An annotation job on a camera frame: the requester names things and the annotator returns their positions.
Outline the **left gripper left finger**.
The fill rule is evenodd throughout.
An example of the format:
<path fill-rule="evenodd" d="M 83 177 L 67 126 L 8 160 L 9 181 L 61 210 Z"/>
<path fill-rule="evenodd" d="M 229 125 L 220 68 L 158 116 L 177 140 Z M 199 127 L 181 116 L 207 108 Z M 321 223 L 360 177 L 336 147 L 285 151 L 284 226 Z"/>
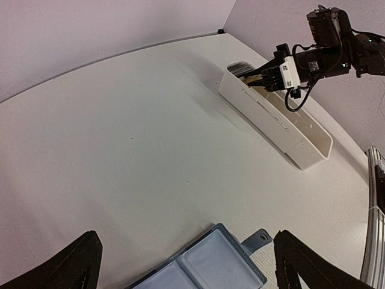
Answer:
<path fill-rule="evenodd" d="M 96 288 L 102 251 L 97 232 L 87 231 L 46 262 L 1 288 Z"/>

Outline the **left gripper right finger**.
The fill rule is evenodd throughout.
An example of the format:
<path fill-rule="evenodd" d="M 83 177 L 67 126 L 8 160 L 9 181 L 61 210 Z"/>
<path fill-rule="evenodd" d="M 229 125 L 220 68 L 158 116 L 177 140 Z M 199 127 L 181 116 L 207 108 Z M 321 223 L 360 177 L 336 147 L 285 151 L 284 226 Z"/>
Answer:
<path fill-rule="evenodd" d="M 367 237 L 361 277 L 357 279 L 327 262 L 291 232 L 280 231 L 274 237 L 276 279 L 279 288 L 379 287 L 379 234 Z"/>

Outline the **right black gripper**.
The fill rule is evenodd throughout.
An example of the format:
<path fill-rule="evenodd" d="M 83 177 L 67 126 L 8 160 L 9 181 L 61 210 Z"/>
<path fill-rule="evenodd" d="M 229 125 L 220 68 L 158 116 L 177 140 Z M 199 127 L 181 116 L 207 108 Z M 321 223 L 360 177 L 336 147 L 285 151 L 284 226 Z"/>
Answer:
<path fill-rule="evenodd" d="M 306 17 L 315 46 L 294 56 L 300 81 L 348 74 L 352 68 L 359 71 L 360 42 L 347 13 L 340 8 L 319 6 Z M 248 73 L 248 77 L 261 76 L 262 87 L 268 92 L 285 90 L 281 63 L 281 58 L 275 58 Z"/>

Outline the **blue card holder wallet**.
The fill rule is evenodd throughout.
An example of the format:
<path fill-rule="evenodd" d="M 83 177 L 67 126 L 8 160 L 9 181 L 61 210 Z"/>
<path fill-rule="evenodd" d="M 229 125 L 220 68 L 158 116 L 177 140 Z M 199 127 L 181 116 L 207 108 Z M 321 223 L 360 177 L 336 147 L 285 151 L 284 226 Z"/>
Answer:
<path fill-rule="evenodd" d="M 218 223 L 128 288 L 262 288 L 267 278 L 250 256 L 272 240 L 259 229 L 239 242 Z"/>

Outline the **gold credit card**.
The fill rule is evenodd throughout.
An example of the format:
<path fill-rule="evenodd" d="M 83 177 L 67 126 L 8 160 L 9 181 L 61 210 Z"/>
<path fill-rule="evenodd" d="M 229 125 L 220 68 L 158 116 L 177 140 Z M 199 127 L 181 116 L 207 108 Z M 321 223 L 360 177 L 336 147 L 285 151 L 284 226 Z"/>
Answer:
<path fill-rule="evenodd" d="M 265 87 L 265 80 L 261 75 L 253 75 L 248 77 L 243 77 L 242 82 L 248 87 Z"/>

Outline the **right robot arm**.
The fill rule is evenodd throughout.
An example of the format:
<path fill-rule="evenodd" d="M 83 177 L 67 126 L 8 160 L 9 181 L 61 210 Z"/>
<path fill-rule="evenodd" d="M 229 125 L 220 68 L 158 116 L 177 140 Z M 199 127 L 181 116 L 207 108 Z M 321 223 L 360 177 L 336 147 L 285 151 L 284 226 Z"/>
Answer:
<path fill-rule="evenodd" d="M 297 52 L 297 45 L 278 45 L 274 58 L 242 77 L 249 87 L 268 92 L 311 89 L 322 78 L 348 74 L 384 75 L 384 37 L 352 29 L 340 8 L 318 9 L 307 14 L 314 43 Z"/>

